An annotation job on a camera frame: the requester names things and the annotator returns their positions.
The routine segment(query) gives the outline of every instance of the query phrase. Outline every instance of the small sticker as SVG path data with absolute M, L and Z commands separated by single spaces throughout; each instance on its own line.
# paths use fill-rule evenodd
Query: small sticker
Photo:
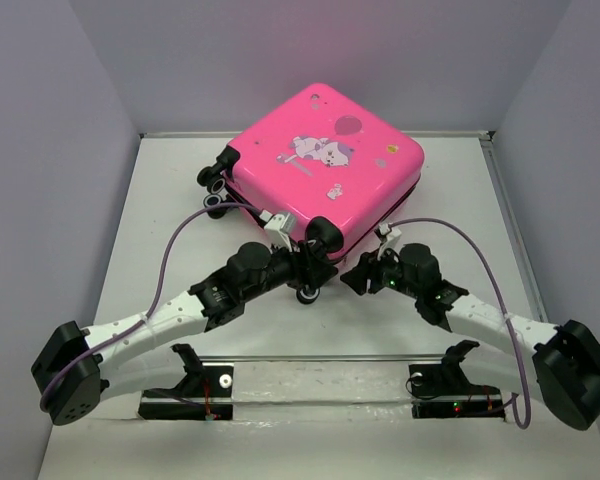
M 331 200 L 335 200 L 340 195 L 342 195 L 342 185 L 339 183 L 336 183 L 333 188 L 327 192 L 327 197 L 329 197 Z

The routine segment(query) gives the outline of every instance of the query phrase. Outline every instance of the white wall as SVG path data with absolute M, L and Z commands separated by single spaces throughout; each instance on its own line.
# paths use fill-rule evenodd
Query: white wall
M 600 1 L 573 0 L 495 145 L 550 320 L 600 340 Z
M 92 319 L 137 145 L 66 0 L 0 0 L 0 479 L 37 476 L 29 369 L 58 324 Z
M 239 130 L 315 81 L 397 127 L 495 129 L 566 0 L 70 0 L 141 132 Z

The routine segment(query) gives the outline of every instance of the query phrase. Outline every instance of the black bracket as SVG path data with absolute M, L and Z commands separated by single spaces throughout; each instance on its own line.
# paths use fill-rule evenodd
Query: black bracket
M 31 367 L 40 393 L 65 365 L 88 349 L 84 333 L 76 322 L 56 328 Z M 99 355 L 90 355 L 78 362 L 50 395 L 44 409 L 54 425 L 73 423 L 100 403 L 100 393 L 108 382 L 100 379 L 99 358 Z
M 600 415 L 600 343 L 574 320 L 556 331 L 533 355 L 542 399 L 564 423 L 587 430 Z

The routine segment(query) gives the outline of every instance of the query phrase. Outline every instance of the pink suitcase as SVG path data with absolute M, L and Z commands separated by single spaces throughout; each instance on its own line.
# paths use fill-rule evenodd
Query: pink suitcase
M 331 255 L 338 260 L 404 202 L 423 161 L 413 139 L 316 83 L 231 140 L 198 183 L 210 194 L 206 206 L 241 201 L 293 213 L 294 241 L 312 218 L 325 217 L 344 238 Z

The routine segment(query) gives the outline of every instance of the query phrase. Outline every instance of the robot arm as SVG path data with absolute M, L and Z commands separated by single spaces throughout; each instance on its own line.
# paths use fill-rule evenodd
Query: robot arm
M 503 353 L 465 340 L 447 351 L 442 364 L 449 378 L 519 393 L 520 375 L 502 312 L 444 280 L 427 246 L 407 244 L 397 253 L 393 248 L 399 231 L 382 225 L 376 233 L 380 247 L 362 254 L 341 280 L 358 295 L 389 288 L 415 298 L 418 313 L 431 325 L 496 347 Z M 567 425 L 589 428 L 600 415 L 600 344 L 591 331 L 574 320 L 553 325 L 517 315 L 508 318 L 530 380 L 530 396 Z
M 290 218 L 268 217 L 265 231 L 272 250 L 259 243 L 243 245 L 224 267 L 163 304 L 150 319 L 137 314 L 82 330 L 75 322 L 58 327 L 32 367 L 40 392 L 47 395 L 49 390 L 43 407 L 53 423 L 72 423 L 99 402 L 125 393 L 199 382 L 202 365 L 195 352 L 188 345 L 166 344 L 226 325 L 244 312 L 248 301 L 278 286 L 295 289 L 304 303 L 315 300 L 319 288 L 338 273 L 327 254 L 342 248 L 342 236 L 319 217 L 310 222 L 307 240 L 292 246 Z M 359 295 L 389 288 L 415 298 L 417 311 L 431 325 L 500 350 L 468 340 L 451 347 L 441 361 L 449 379 L 519 392 L 518 368 L 500 310 L 443 280 L 428 247 L 409 244 L 396 253 L 399 231 L 381 226 L 378 233 L 380 248 L 362 254 L 341 280 Z M 573 320 L 557 326 L 514 315 L 510 321 L 532 380 L 531 397 L 567 425 L 587 429 L 600 415 L 600 344 Z M 111 341 L 138 322 L 143 324 L 132 333 Z M 104 341 L 109 344 L 88 353 Z M 49 387 L 72 362 L 62 380 Z
M 242 315 L 247 302 L 274 288 L 288 285 L 304 303 L 315 300 L 319 288 L 338 273 L 327 254 L 342 248 L 342 236 L 317 217 L 307 227 L 307 241 L 292 246 L 292 218 L 269 215 L 265 231 L 271 250 L 256 242 L 242 245 L 224 267 L 160 306 L 149 319 L 141 313 L 82 330 L 75 322 L 58 327 L 31 368 L 53 423 L 72 423 L 104 399 L 148 386 L 199 381 L 201 365 L 190 347 L 160 347 L 226 325 Z M 184 363 L 184 378 L 182 370 L 173 368 L 177 361 Z M 67 373 L 58 381 L 63 369 Z

